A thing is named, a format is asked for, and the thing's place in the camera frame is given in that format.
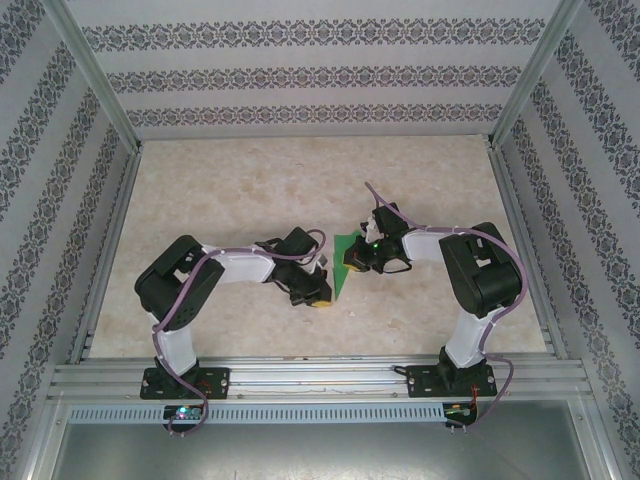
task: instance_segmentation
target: metal base plate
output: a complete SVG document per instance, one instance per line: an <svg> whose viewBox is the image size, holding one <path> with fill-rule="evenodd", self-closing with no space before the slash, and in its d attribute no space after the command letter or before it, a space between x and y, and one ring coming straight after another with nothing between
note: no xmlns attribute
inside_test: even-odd
<svg viewBox="0 0 640 480"><path fill-rule="evenodd" d="M209 400L225 400L229 392L228 368L200 367L198 377L194 385ZM178 385L170 385L157 368L147 368L142 378L140 387L142 400L189 400L198 399L195 393Z"/></svg>
<svg viewBox="0 0 640 480"><path fill-rule="evenodd" d="M445 388L435 365L408 365L406 373L410 398L471 397L471 387L478 387L479 397L495 397L498 394L493 369L485 365L486 375L460 381L453 390Z"/></svg>

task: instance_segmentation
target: floral border pattern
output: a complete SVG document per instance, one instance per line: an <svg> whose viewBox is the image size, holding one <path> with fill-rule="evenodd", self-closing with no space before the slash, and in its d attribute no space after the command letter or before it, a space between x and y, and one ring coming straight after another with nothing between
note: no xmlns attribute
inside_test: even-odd
<svg viewBox="0 0 640 480"><path fill-rule="evenodd" d="M589 8L640 82L640 14L636 6L629 0L589 0Z"/></svg>
<svg viewBox="0 0 640 480"><path fill-rule="evenodd" d="M20 185L20 177L31 162L44 127L49 124L76 63L64 43L56 49L46 71L29 99L24 115L13 129L0 157L0 222L11 204L11 197Z"/></svg>
<svg viewBox="0 0 640 480"><path fill-rule="evenodd" d="M636 348L640 349L640 286L636 283L635 275L631 273L629 260L624 257L624 251L618 245L618 236L613 232L609 216L602 208L598 192L591 184L589 172L544 82L539 82L535 87L531 93L531 100L558 156L587 231L592 236L591 241L601 259L600 263L611 284L611 291L615 292L616 303L623 311L622 317L628 322L629 332L637 340Z"/></svg>
<svg viewBox="0 0 640 480"><path fill-rule="evenodd" d="M128 110L134 127L361 122L495 122L497 104L298 105Z"/></svg>
<svg viewBox="0 0 640 480"><path fill-rule="evenodd" d="M108 74L116 93L346 87L513 87L520 67L236 68Z"/></svg>
<svg viewBox="0 0 640 480"><path fill-rule="evenodd" d="M308 45L533 45L543 19L287 20L84 27L95 52Z"/></svg>
<svg viewBox="0 0 640 480"><path fill-rule="evenodd" d="M42 318L38 322L33 343L29 347L29 360L24 364L25 371L20 375L18 389L14 393L15 400L9 407L9 420L2 426L3 441L0 444L0 459L2 460L0 476L11 477L11 469L17 461L18 451L24 442L24 434L33 410L33 403L36 400L36 392L40 388L42 376L51 355L53 341L58 332L58 325L66 308L67 296L73 285L73 278L80 266L80 259L89 238L93 217L98 209L99 199L119 143L118 134L115 128L110 125L87 184L87 189L82 196L73 228L69 233L67 246L58 267L59 270L55 274L53 285L51 285L51 293L46 301L47 306L42 311ZM124 180L126 167L127 165L125 164L118 184L118 193ZM111 222L113 217L115 205L116 202L114 200L108 223Z"/></svg>
<svg viewBox="0 0 640 480"><path fill-rule="evenodd" d="M544 174L535 145L527 131L522 118L519 118L511 130L518 147L521 161L536 197L542 219L551 239L555 256L562 266L562 276L574 304L576 317L583 330L586 346L592 355L603 393L613 413L613 421L617 425L618 434L625 445L625 453L630 457L632 471L640 476L640 423L638 413L634 409L631 395L626 391L626 383L620 378L620 366L616 363L613 346L604 333L600 314L594 306L591 292L585 283L585 277L576 260L573 245L553 198L551 186ZM513 174L507 162L507 170L514 183Z"/></svg>
<svg viewBox="0 0 640 480"><path fill-rule="evenodd" d="M640 209L640 149L571 32L556 50L556 60L571 83L609 162L634 209Z"/></svg>
<svg viewBox="0 0 640 480"><path fill-rule="evenodd" d="M38 0L15 0L0 21L0 85L16 64L22 49L44 18L44 8Z"/></svg>
<svg viewBox="0 0 640 480"><path fill-rule="evenodd" d="M24 243L18 248L12 262L13 269L7 275L6 285L0 290L0 360L4 358L4 350L11 341L11 331L20 317L25 295L31 288L31 280L40 264L41 255L49 241L69 182L99 110L100 103L89 89L80 102L67 138L49 174L42 197L33 213L33 220L23 237Z"/></svg>

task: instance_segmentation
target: enclosure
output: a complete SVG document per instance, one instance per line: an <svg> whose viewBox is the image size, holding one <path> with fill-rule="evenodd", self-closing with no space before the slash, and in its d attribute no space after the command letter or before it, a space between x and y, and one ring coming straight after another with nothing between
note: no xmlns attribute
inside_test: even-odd
<svg viewBox="0 0 640 480"><path fill-rule="evenodd" d="M637 0L2 12L2 478L640 476ZM487 344L515 364L493 418L450 436L448 403L394 372L436 362L456 326L445 265L424 261L351 272L328 308L220 285L192 329L226 399L165 439L179 403L140 398L156 352L136 279L184 234L300 226L327 234L335 291L333 238L376 207L365 181L517 250L529 290Z"/></svg>

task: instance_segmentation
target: beige floor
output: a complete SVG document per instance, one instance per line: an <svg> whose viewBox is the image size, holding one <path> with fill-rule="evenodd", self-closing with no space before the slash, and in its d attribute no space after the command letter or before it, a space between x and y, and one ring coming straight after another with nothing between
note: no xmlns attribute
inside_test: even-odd
<svg viewBox="0 0 640 480"><path fill-rule="evenodd" d="M150 324L133 284L175 240L242 246L321 228L332 239L364 221L368 180L417 221L492 221L513 245L480 136L281 138L147 143L92 357L150 357ZM331 258L333 245L326 249ZM458 312L444 265L400 275L349 274L338 302L292 307L274 285L217 288L191 324L198 355L435 353ZM529 299L494 330L493 351L544 351Z"/></svg>

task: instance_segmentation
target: green paper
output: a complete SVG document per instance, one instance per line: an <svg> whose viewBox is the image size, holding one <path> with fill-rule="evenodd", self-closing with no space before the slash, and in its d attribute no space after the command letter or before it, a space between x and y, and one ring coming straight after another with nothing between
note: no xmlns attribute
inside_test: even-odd
<svg viewBox="0 0 640 480"><path fill-rule="evenodd" d="M336 300L338 300L338 295L340 295L342 286L349 273L349 269L342 263L344 260L344 252L355 243L356 238L360 235L361 233L356 230L351 235L334 235L333 237L333 288L335 290Z"/></svg>

